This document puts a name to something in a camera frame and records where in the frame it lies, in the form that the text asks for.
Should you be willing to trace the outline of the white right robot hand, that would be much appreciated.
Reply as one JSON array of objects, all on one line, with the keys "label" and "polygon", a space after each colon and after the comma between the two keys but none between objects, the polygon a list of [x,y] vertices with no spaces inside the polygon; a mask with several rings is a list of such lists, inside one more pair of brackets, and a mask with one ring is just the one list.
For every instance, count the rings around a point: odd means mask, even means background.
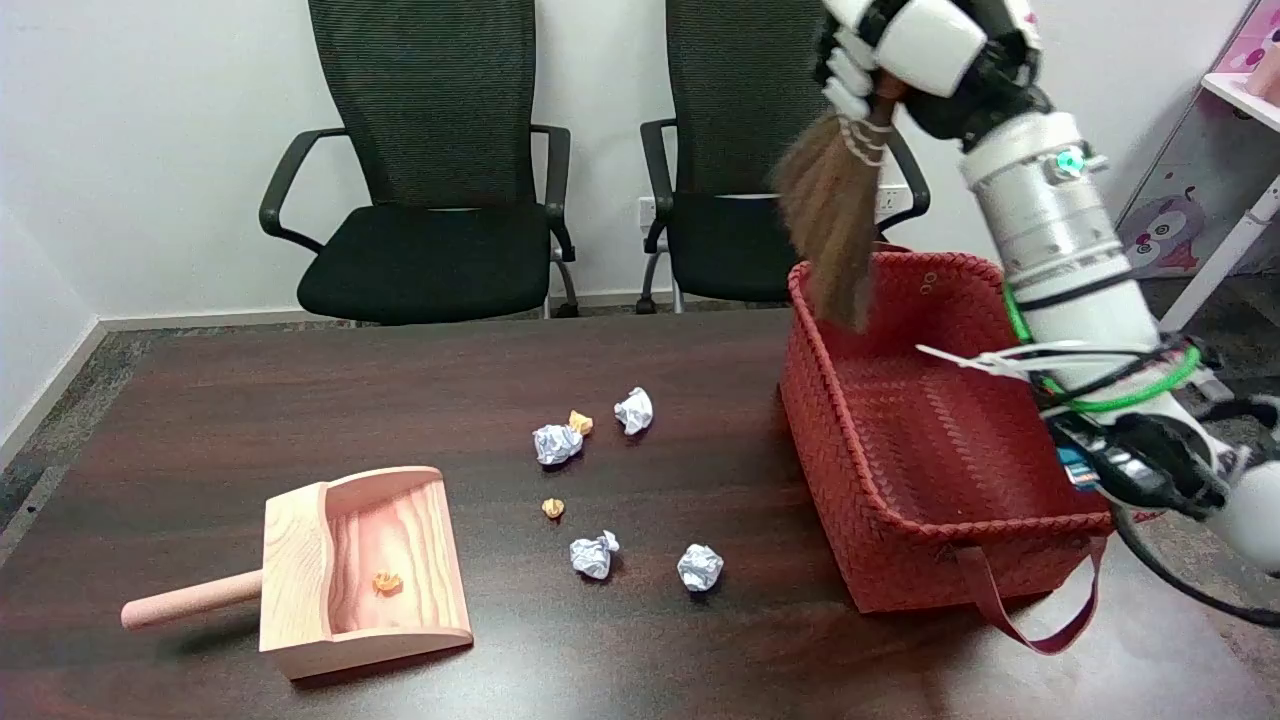
[{"label": "white right robot hand", "polygon": [[815,82],[851,120],[881,81],[902,85],[913,120],[969,151],[1004,123],[1053,104],[1037,85],[1038,15],[1028,1],[826,1]]}]

